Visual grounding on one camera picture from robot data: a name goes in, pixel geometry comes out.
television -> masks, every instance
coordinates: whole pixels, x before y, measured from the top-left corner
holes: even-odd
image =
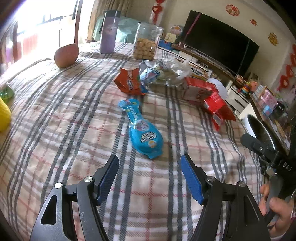
[[[245,75],[259,46],[233,27],[190,11],[179,42],[213,58],[232,74]]]

beige curtain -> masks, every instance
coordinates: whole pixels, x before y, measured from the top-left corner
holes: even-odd
[[[91,17],[89,20],[89,29],[87,32],[87,40],[93,40],[93,32],[96,24],[96,19],[103,14],[105,10],[119,10],[121,15],[125,16],[128,7],[130,6],[132,0],[95,0],[94,6],[91,11]]]

purple tumbler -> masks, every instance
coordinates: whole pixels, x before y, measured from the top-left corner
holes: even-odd
[[[100,33],[102,33],[101,53],[107,54],[114,52],[120,11],[108,10],[104,11],[104,13],[104,20],[100,29]]]

glass jar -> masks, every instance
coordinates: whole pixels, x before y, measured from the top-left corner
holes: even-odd
[[[134,41],[133,57],[135,59],[154,59],[155,52],[163,33],[163,28],[147,23],[138,23]]]

plaid tablecloth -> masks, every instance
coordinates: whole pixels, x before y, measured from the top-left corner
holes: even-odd
[[[117,106],[132,96],[113,80],[120,68],[137,68],[140,61],[132,58],[132,44],[116,43],[109,55],[99,49],[99,42],[86,44],[68,68],[45,60],[9,80],[16,96],[10,103],[11,125],[0,133],[0,208],[23,240],[29,240],[56,182],[78,183],[111,154],[119,157],[119,171],[99,208],[110,240],[190,239],[202,206],[192,199],[180,169],[185,153],[220,181],[246,182],[259,201],[260,168],[257,156],[240,143],[242,124],[226,121],[217,132],[210,116],[182,100],[174,88],[158,86],[136,97],[143,116],[164,139],[161,156],[150,160],[139,154],[130,142],[128,117]],[[175,55],[158,49],[156,57]],[[74,218],[78,223],[77,207]]]

